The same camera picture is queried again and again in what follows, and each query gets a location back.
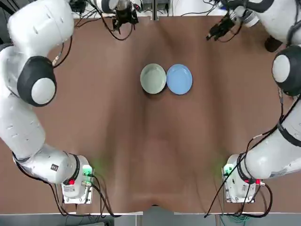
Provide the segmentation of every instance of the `cable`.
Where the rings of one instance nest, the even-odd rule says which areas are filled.
[[[2,1],[0,1],[0,7],[4,9],[8,14],[13,15],[15,12],[11,10],[10,7],[5,5]]]
[[[69,44],[69,48],[68,48],[68,51],[67,51],[67,54],[65,55],[65,57],[61,60],[61,62],[59,62],[58,64],[56,64],[53,68],[57,68],[59,65],[61,65],[65,59],[68,57],[69,53],[70,53],[70,50],[71,50],[71,46],[72,46],[72,36],[70,37],[70,44]]]
[[[8,2],[8,4],[11,6],[11,8],[16,12],[17,11],[17,9],[10,3],[10,1],[9,0],[7,0],[7,2]]]
[[[301,28],[301,20],[298,21],[299,17],[299,7],[301,7],[300,0],[295,0],[296,3],[296,14],[295,14],[295,23],[292,25],[287,33],[287,44],[286,47],[289,47],[292,44],[292,39],[294,34]]]
[[[6,14],[5,14],[4,9],[2,9],[2,11],[3,11],[3,15],[4,15],[4,18],[5,18],[6,23],[8,23],[8,19],[6,18]]]
[[[11,0],[13,2],[13,4],[17,7],[17,9],[20,9],[20,6],[16,3],[15,0]]]
[[[62,52],[64,50],[64,43],[62,43],[62,49],[59,52],[59,54],[55,57],[55,59],[52,61],[52,66],[54,67],[57,63],[57,61],[61,58]]]
[[[250,201],[250,202],[253,202],[253,201],[255,201],[255,198],[256,198],[257,194],[259,193],[259,191],[260,191],[260,188],[261,188],[261,186],[258,186],[258,189],[256,190],[256,192],[255,192],[255,194],[253,195],[253,198],[251,199],[251,201]]]
[[[119,40],[119,41],[124,41],[124,40],[126,40],[128,37],[130,37],[130,35],[132,34],[132,31],[133,31],[133,24],[132,24],[132,26],[131,26],[131,30],[130,30],[129,34],[128,34],[125,38],[123,38],[123,39],[118,38],[117,36],[115,36],[115,34],[112,32],[112,30],[109,28],[109,26],[107,25],[106,21],[104,20],[103,13],[102,13],[102,12],[101,12],[94,4],[92,4],[91,1],[89,1],[89,0],[84,0],[84,1],[86,1],[90,6],[92,6],[92,7],[98,12],[98,14],[100,15],[100,17],[101,17],[101,19],[102,19],[102,21],[103,21],[103,24],[104,24],[105,28],[110,32],[110,34],[111,34],[115,39],[117,39],[117,40]]]
[[[107,211],[109,212],[109,214],[114,217],[114,218],[119,218],[121,217],[121,215],[114,215],[114,213],[111,211],[111,209],[109,208],[107,202],[105,201],[105,197],[103,196],[103,194],[100,192],[99,188],[95,185],[92,185],[92,187],[99,193],[100,197],[103,199],[104,205],[107,209]]]
[[[253,214],[244,213],[243,214],[244,216],[251,217],[251,218],[263,218],[263,217],[265,217],[265,216],[267,216],[269,214],[269,212],[272,209],[272,205],[273,205],[273,192],[272,192],[271,188],[267,184],[265,184],[264,186],[269,191],[269,198],[270,198],[270,200],[269,200],[269,207],[268,207],[268,209],[263,214],[261,214],[261,215],[253,215]]]
[[[212,8],[210,10],[208,10],[208,11],[205,11],[205,12],[200,12],[200,13],[184,13],[184,14],[182,14],[180,16],[185,16],[185,15],[189,15],[189,14],[203,14],[203,13],[211,12],[211,10],[212,10]]]
[[[205,0],[203,0],[203,3],[206,3],[206,4],[209,4],[209,5],[214,6],[214,4],[212,4],[211,2],[207,2],[207,1],[205,1]]]
[[[282,97],[279,95],[279,98],[280,98],[280,103],[281,103],[281,114],[280,114],[280,117],[279,117],[279,120],[281,122],[283,122],[287,117],[288,115],[292,112],[292,110],[295,108],[295,106],[297,105],[297,103],[299,102],[299,100],[301,99],[301,95],[298,96],[297,100],[294,102],[294,104],[292,105],[292,107],[289,109],[289,111],[287,112],[287,114],[285,116],[283,116],[283,99]],[[245,151],[245,155],[243,157],[241,157],[241,159],[237,162],[236,166],[233,168],[233,170],[229,173],[229,175],[226,177],[226,179],[223,181],[222,185],[219,187],[219,189],[217,190],[212,202],[211,202],[211,205],[209,207],[209,210],[207,211],[207,213],[205,214],[204,218],[206,218],[207,216],[209,216],[210,214],[210,211],[211,211],[211,208],[213,206],[213,203],[214,201],[216,200],[220,190],[223,188],[223,186],[225,185],[226,181],[228,180],[228,178],[230,177],[230,175],[234,172],[234,170],[238,167],[238,165],[241,164],[241,162],[246,158],[246,155],[249,151],[249,145],[250,143],[260,137],[260,136],[264,136],[264,138],[262,138],[260,141],[258,141],[252,148],[256,147],[258,144],[260,144],[264,139],[266,139],[270,134],[272,134],[275,130],[277,129],[277,125],[274,126],[272,129],[270,129],[269,131],[265,132],[265,133],[262,133],[260,135],[257,135],[255,137],[253,137],[249,142],[248,142],[248,145],[247,145],[247,148],[246,148],[246,151]]]
[[[90,22],[97,21],[97,20],[100,20],[100,19],[101,19],[101,18],[97,18],[97,19],[93,19],[93,20],[88,20],[88,21],[82,23],[81,25],[78,25],[77,28],[80,28],[80,27],[82,27],[82,26],[85,25],[85,24],[88,24],[88,23],[90,23]]]

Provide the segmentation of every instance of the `black cable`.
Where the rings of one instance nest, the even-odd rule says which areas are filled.
[[[69,53],[70,53],[70,50],[71,50],[71,46],[72,46],[72,36],[70,37],[70,44],[69,44],[69,48],[68,48],[68,51],[67,51],[67,54],[65,55],[65,57],[58,63],[58,64],[56,64],[53,68],[57,68],[59,65],[61,65],[64,61],[65,61],[65,59],[67,58],[67,56],[69,55]]]
[[[6,18],[6,14],[5,14],[5,11],[4,11],[4,9],[2,9],[2,11],[3,11],[3,15],[4,15],[4,17],[5,17],[5,21],[6,21],[6,23],[8,23],[8,19]]]
[[[203,0],[203,3],[209,4],[209,5],[212,5],[212,6],[215,5],[215,4],[212,4],[211,2],[207,2],[207,1],[205,1],[205,0]]]
[[[129,34],[125,38],[123,38],[123,39],[118,38],[117,36],[115,36],[115,34],[112,32],[112,30],[107,25],[107,22],[105,21],[105,19],[103,17],[103,13],[98,9],[98,7],[96,7],[94,4],[92,4],[92,2],[89,1],[89,0],[84,0],[84,1],[87,2],[90,6],[92,6],[98,12],[98,14],[100,15],[100,17],[101,17],[101,19],[103,21],[104,27],[110,32],[110,34],[113,36],[113,38],[117,39],[118,41],[124,41],[128,37],[130,37],[130,35],[132,34],[132,31],[133,31],[133,24],[131,26],[131,30],[130,30]]]
[[[103,199],[104,205],[107,209],[107,211],[109,212],[109,214],[114,217],[114,218],[119,218],[121,217],[121,215],[114,215],[114,213],[112,212],[112,210],[110,209],[110,207],[108,206],[107,202],[105,201],[105,197],[103,196],[103,194],[100,192],[100,189],[95,186],[94,184],[92,184],[92,187],[99,193],[100,197]]]
[[[16,12],[17,11],[17,9],[10,3],[10,1],[9,0],[7,0],[7,2],[8,2],[8,4],[11,6],[11,8]]]
[[[263,214],[261,214],[261,215],[253,215],[253,214],[244,213],[243,214],[244,216],[250,217],[250,218],[263,218],[263,217],[265,217],[265,216],[267,216],[269,214],[269,212],[272,209],[272,205],[273,205],[273,192],[272,192],[271,188],[267,184],[265,184],[265,187],[269,191],[269,198],[270,198],[270,200],[269,200],[269,207],[267,208],[267,210]]]
[[[184,14],[182,14],[182,15],[180,15],[180,16],[185,16],[185,15],[189,15],[189,14],[203,14],[203,13],[211,12],[211,10],[212,10],[212,8],[211,8],[210,10],[208,10],[208,11],[205,11],[205,12],[199,12],[199,13],[184,13]]]
[[[10,9],[7,5],[5,5],[2,1],[0,1],[0,7],[4,9],[8,14],[13,15],[15,12]]]
[[[91,10],[91,11],[88,11],[85,15],[81,16],[81,13],[79,14],[79,21],[74,25],[75,27],[77,27],[80,22],[83,20],[83,19],[88,19],[90,16],[92,16],[93,14],[96,14],[97,11],[96,10]]]
[[[17,9],[20,9],[20,6],[16,3],[16,1],[15,0],[11,0],[12,2],[13,2],[13,4],[17,7]]]
[[[283,116],[283,103],[281,103],[281,115],[279,117],[279,120],[281,122],[283,122],[287,117],[288,115],[292,112],[292,110],[295,108],[295,106],[297,105],[297,103],[299,102],[299,100],[301,99],[301,95],[298,96],[297,100],[293,103],[292,107],[289,109],[289,111],[285,114],[285,116]],[[274,131],[276,131],[277,129],[277,125],[275,125],[272,129],[270,129],[269,131],[263,133],[262,135],[264,136],[260,141],[256,142],[255,145],[253,145],[252,148],[256,147],[258,144],[260,144],[263,140],[265,140],[270,134],[272,134]],[[223,181],[222,185],[219,187],[219,189],[217,190],[212,202],[211,202],[211,205],[209,207],[209,210],[207,211],[207,213],[205,214],[204,218],[206,218],[207,216],[209,216],[210,214],[210,211],[211,211],[211,208],[213,206],[213,203],[214,201],[216,200],[220,190],[223,188],[223,186],[225,185],[226,181],[228,180],[228,178],[230,177],[230,175],[233,173],[233,171],[238,167],[238,165],[241,164],[241,162],[246,158],[246,155],[248,153],[248,150],[249,150],[249,145],[250,143],[254,140],[254,138],[252,138],[249,142],[248,142],[248,145],[247,145],[247,148],[246,148],[246,151],[245,151],[245,155],[237,162],[236,166],[233,168],[233,170],[229,173],[229,175],[226,177],[226,179]]]
[[[244,159],[245,155],[237,162],[236,166],[232,169],[232,171],[229,173],[229,175],[226,177],[226,179],[222,182],[222,185],[219,187],[219,189],[217,190],[212,202],[211,202],[211,205],[209,207],[209,210],[207,211],[207,213],[205,214],[204,218],[208,217],[209,214],[210,214],[210,211],[211,211],[211,208],[214,204],[214,201],[216,200],[220,190],[224,187],[226,181],[228,180],[228,178],[231,176],[231,174],[234,172],[234,170],[236,170],[236,168],[238,167],[238,165],[242,162],[242,160]]]
[[[301,7],[300,0],[295,0],[296,3],[296,14],[295,14],[295,23],[292,25],[287,33],[287,44],[286,47],[289,47],[292,44],[293,35],[301,28],[301,20],[298,21],[299,17],[299,8]]]
[[[100,187],[100,183],[99,183],[99,180],[98,180],[98,178],[95,176],[95,175],[92,175],[92,177],[93,178],[95,178],[95,180],[96,180],[96,182],[97,182],[97,185],[98,185],[98,187],[99,187],[99,192],[101,193],[101,187]],[[103,208],[102,208],[102,198],[100,199],[100,217],[101,218],[105,218],[106,216],[103,216],[103,211],[104,211],[104,207],[105,207],[105,205],[103,206]],[[107,202],[108,201],[108,207],[111,209],[111,207],[110,207],[110,203],[109,203],[109,200],[107,199],[107,195],[106,195],[106,197],[105,197],[105,199],[104,199],[104,202]]]
[[[99,187],[99,192],[101,192],[101,187],[100,187],[100,183],[99,183],[99,180],[98,180],[98,178],[96,177],[96,176],[92,176],[95,180],[96,180],[96,182],[97,182],[97,185],[98,185],[98,187]],[[101,218],[105,218],[106,216],[103,216],[103,209],[102,209],[102,198],[100,199],[100,217]]]
[[[250,202],[255,201],[255,198],[256,198],[257,194],[259,193],[260,188],[261,188],[261,186],[258,186],[258,189],[256,190],[256,192],[255,192],[255,194],[253,195],[253,198],[251,199]]]
[[[85,24],[88,24],[88,23],[90,23],[90,22],[97,21],[97,20],[100,20],[100,19],[101,19],[101,18],[97,18],[97,19],[85,21],[84,23],[78,25],[77,27],[80,28],[80,27],[82,27],[82,26],[85,25]]]

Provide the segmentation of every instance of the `blue plate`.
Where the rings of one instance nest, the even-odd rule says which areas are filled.
[[[173,93],[183,95],[192,86],[192,74],[184,65],[173,65],[167,72],[166,81]]]

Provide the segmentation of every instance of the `plate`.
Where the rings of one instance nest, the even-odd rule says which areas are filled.
[[[141,71],[140,82],[147,93],[157,94],[165,87],[166,73],[158,64],[146,65]]]
[[[167,86],[178,95],[187,93],[192,86],[192,74],[184,65],[173,65],[167,72]]]

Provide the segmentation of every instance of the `black joint cap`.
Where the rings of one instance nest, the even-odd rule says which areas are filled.
[[[42,78],[49,78],[53,81],[56,94],[56,80],[51,61],[43,56],[33,56],[29,58],[26,61],[17,82],[17,90],[23,101],[35,107],[46,106],[52,101],[55,94],[48,103],[42,105],[36,103],[32,99],[32,87],[39,79]]]
[[[297,96],[301,93],[301,47],[292,45],[280,51],[275,59],[284,55],[290,63],[290,72],[284,82],[277,82],[277,85],[289,96]]]

